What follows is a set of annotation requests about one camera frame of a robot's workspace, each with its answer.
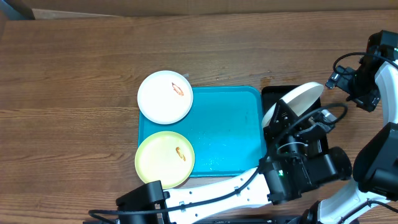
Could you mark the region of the yellow plate with sauce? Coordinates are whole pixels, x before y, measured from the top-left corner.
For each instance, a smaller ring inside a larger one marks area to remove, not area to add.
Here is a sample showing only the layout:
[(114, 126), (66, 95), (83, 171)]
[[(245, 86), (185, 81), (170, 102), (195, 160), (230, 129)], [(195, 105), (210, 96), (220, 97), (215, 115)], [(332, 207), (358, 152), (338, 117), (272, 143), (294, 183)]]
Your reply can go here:
[(193, 146), (173, 131), (160, 131), (145, 138), (137, 148), (134, 165), (144, 183), (161, 181), (164, 189), (185, 182), (195, 164)]

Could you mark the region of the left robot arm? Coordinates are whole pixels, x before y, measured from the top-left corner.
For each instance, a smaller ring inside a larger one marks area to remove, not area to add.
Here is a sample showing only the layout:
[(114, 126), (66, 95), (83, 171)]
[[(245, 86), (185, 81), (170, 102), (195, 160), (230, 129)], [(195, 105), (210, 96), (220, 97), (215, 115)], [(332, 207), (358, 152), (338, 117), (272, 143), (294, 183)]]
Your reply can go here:
[(297, 116), (279, 100), (266, 126), (271, 139), (259, 165), (228, 180), (190, 189), (164, 190), (160, 181), (144, 184), (116, 201), (118, 223), (196, 223), (235, 208), (256, 208), (288, 202), (335, 180), (349, 179), (351, 163), (344, 150), (333, 147), (310, 152), (299, 144), (326, 136), (340, 118), (328, 113), (332, 103)]

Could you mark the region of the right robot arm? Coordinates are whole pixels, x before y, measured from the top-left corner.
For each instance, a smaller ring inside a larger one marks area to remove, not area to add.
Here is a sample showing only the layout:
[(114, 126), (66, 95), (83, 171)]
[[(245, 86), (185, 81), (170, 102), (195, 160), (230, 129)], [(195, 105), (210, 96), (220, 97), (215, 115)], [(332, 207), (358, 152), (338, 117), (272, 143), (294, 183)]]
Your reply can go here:
[(353, 178), (292, 223), (356, 223), (375, 206), (388, 208), (397, 200), (397, 34), (371, 35), (360, 56), (356, 70), (334, 63), (325, 85), (345, 91), (348, 101), (368, 112), (382, 103), (383, 128), (357, 155)]

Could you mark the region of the white plate with sauce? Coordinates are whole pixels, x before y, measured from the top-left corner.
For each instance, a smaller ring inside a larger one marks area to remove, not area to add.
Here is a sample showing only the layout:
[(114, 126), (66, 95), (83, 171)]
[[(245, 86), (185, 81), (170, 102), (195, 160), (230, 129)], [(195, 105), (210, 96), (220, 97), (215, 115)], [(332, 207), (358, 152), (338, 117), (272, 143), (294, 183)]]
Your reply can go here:
[(319, 99), (323, 90), (323, 85), (317, 82), (308, 82), (299, 86), (267, 86), (261, 92), (262, 102), (267, 112), (277, 100), (283, 99), (301, 116)]

